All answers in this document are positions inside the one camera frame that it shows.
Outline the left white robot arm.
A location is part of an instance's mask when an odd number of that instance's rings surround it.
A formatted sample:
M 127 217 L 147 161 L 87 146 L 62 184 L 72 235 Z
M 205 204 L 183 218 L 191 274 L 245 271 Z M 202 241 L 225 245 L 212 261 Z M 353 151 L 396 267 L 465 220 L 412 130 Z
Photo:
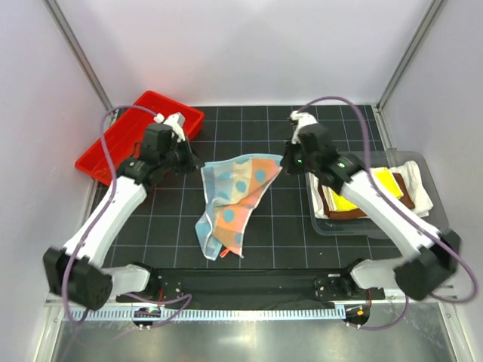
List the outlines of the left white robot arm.
M 139 154 L 120 163 L 104 198 L 85 224 L 62 248 L 43 256 L 50 292 L 88 310 L 97 311 L 112 297 L 134 293 L 144 302 L 160 291 L 154 268 L 131 263 L 104 268 L 104 260 L 123 225 L 166 173 L 186 174 L 198 169 L 184 117 L 174 113 L 155 117 L 144 132 Z

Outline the yellow patterned towel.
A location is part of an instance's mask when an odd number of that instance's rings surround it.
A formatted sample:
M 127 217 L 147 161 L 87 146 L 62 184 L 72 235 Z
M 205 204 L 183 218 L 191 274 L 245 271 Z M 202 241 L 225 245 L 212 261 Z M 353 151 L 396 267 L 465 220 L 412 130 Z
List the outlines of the yellow patterned towel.
M 404 196 L 404 192 L 399 186 L 394 174 L 388 168 L 378 167 L 372 169 L 371 172 L 391 195 L 398 200 Z M 338 195 L 331 188 L 322 186 L 321 189 L 330 212 L 349 212 L 357 209 L 353 203 Z

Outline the white terry towel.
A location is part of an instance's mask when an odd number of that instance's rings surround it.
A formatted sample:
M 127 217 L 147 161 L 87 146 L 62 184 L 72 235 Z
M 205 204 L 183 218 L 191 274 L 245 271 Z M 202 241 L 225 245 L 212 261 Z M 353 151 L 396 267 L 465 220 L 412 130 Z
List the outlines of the white terry towel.
M 413 161 L 408 161 L 400 167 L 388 169 L 393 173 L 400 173 L 402 175 L 411 200 L 415 205 L 415 209 L 412 212 L 419 217 L 427 216 L 429 210 L 433 207 L 433 203 L 422 185 L 420 170 L 417 164 Z

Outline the brown towel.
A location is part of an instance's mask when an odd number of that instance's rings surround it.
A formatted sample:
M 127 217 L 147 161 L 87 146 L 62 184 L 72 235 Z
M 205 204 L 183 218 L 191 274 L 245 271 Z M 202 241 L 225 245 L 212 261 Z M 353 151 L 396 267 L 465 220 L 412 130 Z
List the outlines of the brown towel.
M 415 209 L 414 202 L 408 193 L 405 181 L 400 173 L 393 173 L 399 186 L 404 192 L 404 196 L 399 201 L 410 210 Z M 351 220 L 351 219 L 367 219 L 365 213 L 359 208 L 349 212 L 330 212 L 326 204 L 325 197 L 322 193 L 323 186 L 314 176 L 311 176 L 310 185 L 312 188 L 312 201 L 314 203 L 314 213 L 317 219 L 333 219 L 333 220 Z

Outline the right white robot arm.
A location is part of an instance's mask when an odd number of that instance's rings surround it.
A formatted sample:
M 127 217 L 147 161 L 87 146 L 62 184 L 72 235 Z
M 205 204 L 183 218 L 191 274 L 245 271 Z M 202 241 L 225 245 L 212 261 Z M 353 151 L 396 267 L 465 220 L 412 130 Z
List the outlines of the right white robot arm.
M 422 301 L 456 272 L 460 237 L 438 230 L 409 210 L 383 189 L 357 156 L 339 154 L 328 129 L 317 121 L 295 121 L 281 165 L 289 174 L 311 173 L 355 204 L 401 254 L 398 259 L 366 259 L 354 265 L 340 279 L 345 297 L 357 299 L 367 289 L 397 287 Z

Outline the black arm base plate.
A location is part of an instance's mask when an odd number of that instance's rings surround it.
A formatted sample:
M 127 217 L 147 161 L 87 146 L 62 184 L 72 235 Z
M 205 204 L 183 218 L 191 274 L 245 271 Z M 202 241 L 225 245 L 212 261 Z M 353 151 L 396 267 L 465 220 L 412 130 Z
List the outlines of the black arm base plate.
M 358 287 L 348 268 L 157 268 L 155 275 L 154 286 L 138 296 L 155 302 L 190 294 L 193 309 L 318 308 L 330 302 L 385 299 L 380 287 Z

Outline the blue orange patterned towel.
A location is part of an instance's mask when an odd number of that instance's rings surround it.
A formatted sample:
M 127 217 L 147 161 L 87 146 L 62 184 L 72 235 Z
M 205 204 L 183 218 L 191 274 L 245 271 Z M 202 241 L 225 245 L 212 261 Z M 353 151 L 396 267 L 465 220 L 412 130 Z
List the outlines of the blue orange patterned towel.
M 242 258 L 251 214 L 281 172 L 282 156 L 245 154 L 201 168 L 205 211 L 195 224 L 202 254 L 216 260 L 222 249 Z

